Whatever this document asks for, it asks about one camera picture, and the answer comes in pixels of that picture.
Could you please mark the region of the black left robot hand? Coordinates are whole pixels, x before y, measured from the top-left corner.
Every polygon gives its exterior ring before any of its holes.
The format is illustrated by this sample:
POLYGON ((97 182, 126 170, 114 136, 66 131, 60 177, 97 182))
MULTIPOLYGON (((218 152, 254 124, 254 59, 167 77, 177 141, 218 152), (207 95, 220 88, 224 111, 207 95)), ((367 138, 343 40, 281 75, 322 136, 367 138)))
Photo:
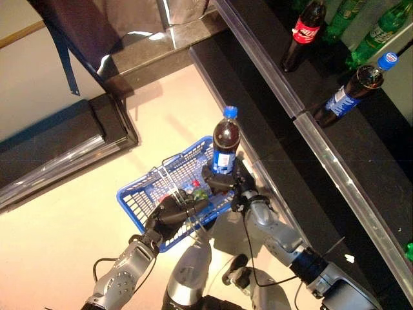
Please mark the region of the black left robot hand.
POLYGON ((141 241, 159 252, 161 244, 171 239, 188 218, 207 206, 207 199, 187 200, 179 205, 172 195, 167 196, 148 217, 141 241))

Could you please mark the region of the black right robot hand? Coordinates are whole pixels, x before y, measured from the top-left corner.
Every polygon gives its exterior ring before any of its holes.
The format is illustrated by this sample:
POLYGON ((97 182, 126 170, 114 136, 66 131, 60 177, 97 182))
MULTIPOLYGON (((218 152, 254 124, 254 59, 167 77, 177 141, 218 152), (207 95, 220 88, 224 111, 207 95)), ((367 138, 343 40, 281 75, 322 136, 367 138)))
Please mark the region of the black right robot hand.
POLYGON ((255 179, 239 158, 236 158, 230 174, 214 173, 209 165, 204 165, 201 176, 213 194, 232 191, 236 205, 242 205, 259 195, 255 179))

